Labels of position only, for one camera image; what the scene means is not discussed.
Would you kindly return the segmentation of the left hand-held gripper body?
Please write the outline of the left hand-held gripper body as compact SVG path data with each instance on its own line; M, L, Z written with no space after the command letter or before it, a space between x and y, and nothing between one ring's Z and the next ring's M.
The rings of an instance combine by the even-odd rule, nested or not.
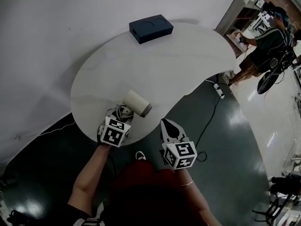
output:
M116 116L105 116L102 124L97 129L97 144L108 144L121 147L128 138L131 124L128 117L133 111L116 111Z

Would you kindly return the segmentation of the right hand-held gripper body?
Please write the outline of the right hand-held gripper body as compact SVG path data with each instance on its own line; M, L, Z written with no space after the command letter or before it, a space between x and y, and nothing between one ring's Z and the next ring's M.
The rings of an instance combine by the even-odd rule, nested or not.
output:
M173 170L191 167L197 157L195 144L188 137L183 137L173 142L166 139L162 143L162 148L163 162Z

